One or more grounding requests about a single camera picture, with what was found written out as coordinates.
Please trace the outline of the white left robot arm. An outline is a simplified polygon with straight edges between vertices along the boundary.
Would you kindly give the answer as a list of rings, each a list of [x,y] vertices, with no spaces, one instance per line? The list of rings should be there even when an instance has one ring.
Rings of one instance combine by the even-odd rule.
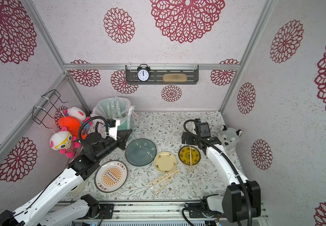
[[[63,226],[78,218],[98,216],[99,202],[91,195],[84,195],[76,203],[54,213],[50,210],[88,179],[112,151],[125,150],[131,134],[129,129],[115,132],[114,138],[103,138],[98,132],[79,137],[82,152],[38,195],[14,211],[1,213],[0,226]]]

